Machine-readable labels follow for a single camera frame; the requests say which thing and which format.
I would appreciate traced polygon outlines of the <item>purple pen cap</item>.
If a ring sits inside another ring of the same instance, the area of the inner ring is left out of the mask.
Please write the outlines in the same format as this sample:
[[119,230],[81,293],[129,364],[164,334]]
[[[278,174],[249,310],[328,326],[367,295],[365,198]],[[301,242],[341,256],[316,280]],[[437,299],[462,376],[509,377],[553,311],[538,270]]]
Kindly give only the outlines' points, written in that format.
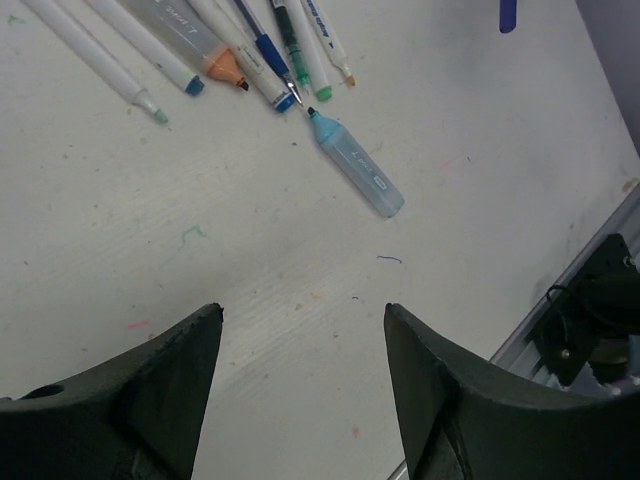
[[512,32],[517,26],[517,0],[499,1],[499,31],[502,34]]

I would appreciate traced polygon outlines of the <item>light blue capped marker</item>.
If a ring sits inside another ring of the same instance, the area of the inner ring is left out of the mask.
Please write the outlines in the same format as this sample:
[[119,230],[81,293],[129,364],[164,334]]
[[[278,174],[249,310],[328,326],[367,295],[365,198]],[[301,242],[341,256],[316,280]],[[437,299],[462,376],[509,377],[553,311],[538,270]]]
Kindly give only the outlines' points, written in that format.
[[204,83],[199,75],[118,1],[86,0],[86,3],[182,92],[191,97],[203,92]]

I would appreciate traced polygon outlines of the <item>dark blue ballpoint pen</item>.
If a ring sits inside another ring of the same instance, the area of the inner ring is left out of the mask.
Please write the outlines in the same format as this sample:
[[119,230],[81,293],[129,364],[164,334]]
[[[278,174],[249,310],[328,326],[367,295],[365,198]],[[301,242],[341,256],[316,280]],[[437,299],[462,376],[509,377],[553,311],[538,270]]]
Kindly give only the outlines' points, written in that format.
[[275,47],[265,29],[261,26],[257,16],[251,10],[247,1],[232,0],[235,10],[240,15],[245,24],[245,30],[249,37],[254,41],[258,51],[262,54],[263,59],[272,69],[272,71],[283,81],[290,92],[294,95],[296,101],[303,105],[300,92],[295,85],[293,76],[285,63],[283,57]]

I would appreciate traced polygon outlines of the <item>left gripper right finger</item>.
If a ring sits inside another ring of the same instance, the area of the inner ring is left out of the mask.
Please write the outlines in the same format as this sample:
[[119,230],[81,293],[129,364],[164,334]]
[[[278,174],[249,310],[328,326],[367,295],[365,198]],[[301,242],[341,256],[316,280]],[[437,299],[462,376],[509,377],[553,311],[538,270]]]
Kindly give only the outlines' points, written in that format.
[[505,371],[400,304],[384,330],[412,479],[636,479],[639,395],[590,398]]

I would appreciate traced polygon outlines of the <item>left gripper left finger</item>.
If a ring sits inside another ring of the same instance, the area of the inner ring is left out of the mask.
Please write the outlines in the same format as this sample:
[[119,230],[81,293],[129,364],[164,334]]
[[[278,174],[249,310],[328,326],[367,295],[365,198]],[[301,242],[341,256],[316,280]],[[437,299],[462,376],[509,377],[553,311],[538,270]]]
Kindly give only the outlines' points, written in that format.
[[191,478],[222,327],[208,304],[93,368],[2,398],[2,478]]

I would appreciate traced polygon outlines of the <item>dark blue capped marker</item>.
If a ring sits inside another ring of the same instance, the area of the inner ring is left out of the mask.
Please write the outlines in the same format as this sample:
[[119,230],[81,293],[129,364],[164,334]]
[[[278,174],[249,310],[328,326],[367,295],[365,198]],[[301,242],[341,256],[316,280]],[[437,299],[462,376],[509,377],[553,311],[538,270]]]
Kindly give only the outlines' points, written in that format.
[[188,0],[187,3],[202,22],[231,48],[242,71],[277,112],[285,113],[296,103],[289,88],[217,1]]

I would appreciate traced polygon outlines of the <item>orange capped marker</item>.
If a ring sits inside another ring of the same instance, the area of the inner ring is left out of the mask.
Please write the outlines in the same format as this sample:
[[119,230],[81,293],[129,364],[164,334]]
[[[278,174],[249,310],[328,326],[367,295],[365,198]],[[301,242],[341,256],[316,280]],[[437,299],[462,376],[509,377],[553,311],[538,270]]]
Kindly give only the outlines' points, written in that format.
[[130,0],[121,4],[199,72],[249,90],[231,49],[183,1]]

